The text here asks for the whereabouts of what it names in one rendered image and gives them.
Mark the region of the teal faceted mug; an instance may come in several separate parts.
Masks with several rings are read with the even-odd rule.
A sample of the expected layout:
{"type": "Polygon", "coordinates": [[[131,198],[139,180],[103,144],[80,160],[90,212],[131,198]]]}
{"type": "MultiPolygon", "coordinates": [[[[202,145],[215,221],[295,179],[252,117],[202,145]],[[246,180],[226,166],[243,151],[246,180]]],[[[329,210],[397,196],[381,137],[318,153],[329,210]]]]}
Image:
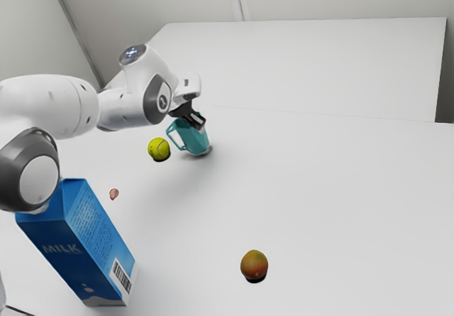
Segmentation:
{"type": "Polygon", "coordinates": [[[201,156],[210,150],[210,143],[205,127],[194,129],[182,117],[176,118],[166,129],[171,142],[180,150],[194,156],[201,156]]]}

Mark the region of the yellow tennis ball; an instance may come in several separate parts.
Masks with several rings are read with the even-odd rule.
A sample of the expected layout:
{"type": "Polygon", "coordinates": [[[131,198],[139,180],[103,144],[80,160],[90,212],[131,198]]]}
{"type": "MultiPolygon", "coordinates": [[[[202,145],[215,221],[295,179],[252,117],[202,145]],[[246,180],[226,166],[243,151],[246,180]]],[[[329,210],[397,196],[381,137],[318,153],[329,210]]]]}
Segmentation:
{"type": "Polygon", "coordinates": [[[163,162],[171,155],[170,145],[167,140],[161,137],[149,141],[147,151],[155,162],[163,162]]]}

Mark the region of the red yellow mango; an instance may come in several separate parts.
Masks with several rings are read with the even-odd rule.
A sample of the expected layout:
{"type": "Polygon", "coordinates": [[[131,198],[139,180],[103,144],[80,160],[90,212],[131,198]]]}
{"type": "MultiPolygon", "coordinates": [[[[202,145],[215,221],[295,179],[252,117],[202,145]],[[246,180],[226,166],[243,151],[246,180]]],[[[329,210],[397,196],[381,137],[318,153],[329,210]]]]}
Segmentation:
{"type": "Polygon", "coordinates": [[[240,272],[250,283],[264,280],[269,268],[266,255],[256,249],[249,250],[240,261],[240,272]]]}

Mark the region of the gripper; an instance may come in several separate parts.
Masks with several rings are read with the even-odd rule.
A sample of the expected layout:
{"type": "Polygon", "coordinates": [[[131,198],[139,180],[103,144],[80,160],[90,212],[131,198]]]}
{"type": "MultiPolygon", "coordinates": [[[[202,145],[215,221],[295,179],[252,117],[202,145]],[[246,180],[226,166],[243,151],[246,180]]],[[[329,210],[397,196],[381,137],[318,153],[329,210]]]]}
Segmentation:
{"type": "Polygon", "coordinates": [[[192,108],[192,100],[179,105],[176,109],[168,112],[168,115],[174,118],[180,118],[194,129],[203,129],[206,119],[192,108]]]}

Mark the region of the blue milk carton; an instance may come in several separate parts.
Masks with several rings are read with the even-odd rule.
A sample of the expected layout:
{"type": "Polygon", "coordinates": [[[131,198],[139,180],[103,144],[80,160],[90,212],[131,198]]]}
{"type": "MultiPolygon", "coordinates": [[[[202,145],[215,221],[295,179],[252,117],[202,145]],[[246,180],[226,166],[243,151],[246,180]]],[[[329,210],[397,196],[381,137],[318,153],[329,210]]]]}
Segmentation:
{"type": "Polygon", "coordinates": [[[87,307],[128,304],[138,266],[85,179],[61,180],[44,212],[15,220],[87,307]]]}

